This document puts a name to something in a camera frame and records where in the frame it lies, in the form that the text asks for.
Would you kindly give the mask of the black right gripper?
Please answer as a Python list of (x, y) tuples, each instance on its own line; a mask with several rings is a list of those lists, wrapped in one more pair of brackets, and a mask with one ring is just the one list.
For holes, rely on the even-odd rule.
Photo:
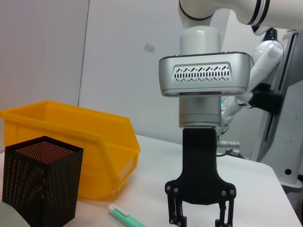
[[(234, 199), (236, 188), (224, 181), (217, 172), (216, 131), (206, 128), (183, 130), (183, 168), (181, 175), (166, 183), (169, 223), (178, 227), (187, 226), (182, 202), (196, 205), (219, 204), (220, 216), (215, 227), (233, 227)], [(225, 222), (226, 201), (228, 205)]]

